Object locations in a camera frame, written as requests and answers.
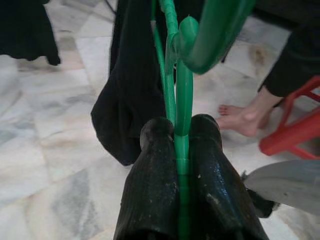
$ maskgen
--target leg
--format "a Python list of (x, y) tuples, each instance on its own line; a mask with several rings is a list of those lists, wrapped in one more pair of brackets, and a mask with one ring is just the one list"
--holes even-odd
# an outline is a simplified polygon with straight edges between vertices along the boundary
[(319, 27), (308, 25), (294, 31), (271, 72), (259, 88), (258, 95), (246, 107), (220, 105), (217, 119), (220, 128), (254, 136), (269, 120), (273, 107), (290, 93), (302, 87), (313, 75), (319, 74), (316, 53)]

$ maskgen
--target red plastic chair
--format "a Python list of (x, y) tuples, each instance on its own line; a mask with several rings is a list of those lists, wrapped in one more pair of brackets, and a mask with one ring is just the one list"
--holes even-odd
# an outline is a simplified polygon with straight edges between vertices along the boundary
[(316, 75), (303, 87), (285, 99), (284, 114), (277, 130), (260, 141), (259, 147), (262, 153), (271, 156), (283, 151), (289, 151), (302, 159), (320, 160), (320, 156), (311, 154), (296, 146), (305, 141), (320, 137), (320, 107), (315, 108), (308, 115), (286, 125), (296, 98), (307, 96), (320, 102), (320, 96), (311, 92), (319, 86), (320, 75)]

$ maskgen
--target bare foot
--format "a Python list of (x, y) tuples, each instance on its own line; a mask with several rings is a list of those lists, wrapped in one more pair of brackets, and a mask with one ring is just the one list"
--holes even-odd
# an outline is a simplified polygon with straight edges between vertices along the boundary
[(234, 114), (219, 117), (216, 122), (221, 130), (234, 130), (244, 136), (253, 137), (257, 134), (259, 119), (254, 114)]
[(218, 112), (221, 116), (236, 115), (239, 114), (244, 107), (233, 106), (233, 105), (220, 105)]
[[(233, 105), (220, 105), (218, 108), (218, 112), (221, 116), (230, 116), (230, 115), (239, 115), (245, 108), (240, 106), (233, 106)], [(270, 119), (272, 110), (268, 111), (265, 116), (259, 121), (258, 128), (263, 129), (265, 128)]]

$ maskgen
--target marble floor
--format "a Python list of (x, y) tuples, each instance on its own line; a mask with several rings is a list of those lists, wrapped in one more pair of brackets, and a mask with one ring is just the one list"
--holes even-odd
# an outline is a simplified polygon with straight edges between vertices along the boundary
[[(45, 7), (62, 64), (0, 56), (0, 240), (111, 240), (130, 169), (102, 148), (90, 111), (108, 79), (114, 16), (102, 0), (51, 0)], [(225, 64), (195, 77), (194, 114), (218, 117), (219, 104), (247, 104), (288, 35), (250, 16)], [(296, 159), (258, 149), (280, 116), (274, 111), (257, 137), (222, 134), (239, 173)], [(320, 239), (320, 221), (288, 206), (261, 222), (271, 240)]]

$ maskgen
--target black cloth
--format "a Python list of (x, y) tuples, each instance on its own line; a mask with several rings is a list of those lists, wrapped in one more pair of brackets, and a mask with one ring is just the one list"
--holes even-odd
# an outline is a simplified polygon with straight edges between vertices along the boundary
[(141, 131), (142, 152), (126, 178), (113, 240), (268, 240), (249, 194), (222, 149), (219, 127), (205, 114), (190, 126), (188, 217), (179, 231), (182, 191), (174, 127), (158, 117)]
[[(151, 2), (119, 0), (110, 49), (109, 79), (91, 112), (97, 137), (121, 164), (133, 164), (139, 156), (140, 131), (155, 117), (165, 116), (152, 29)], [(178, 20), (200, 18), (204, 0), (176, 0)], [(156, 10), (163, 49), (167, 37), (165, 16)]]
[(2, 0), (0, 3), (0, 55), (35, 60), (46, 56), (60, 64), (50, 20), (43, 4), (49, 0)]
[(319, 74), (320, 24), (312, 19), (292, 32), (261, 87), (265, 86), (271, 94), (285, 98)]

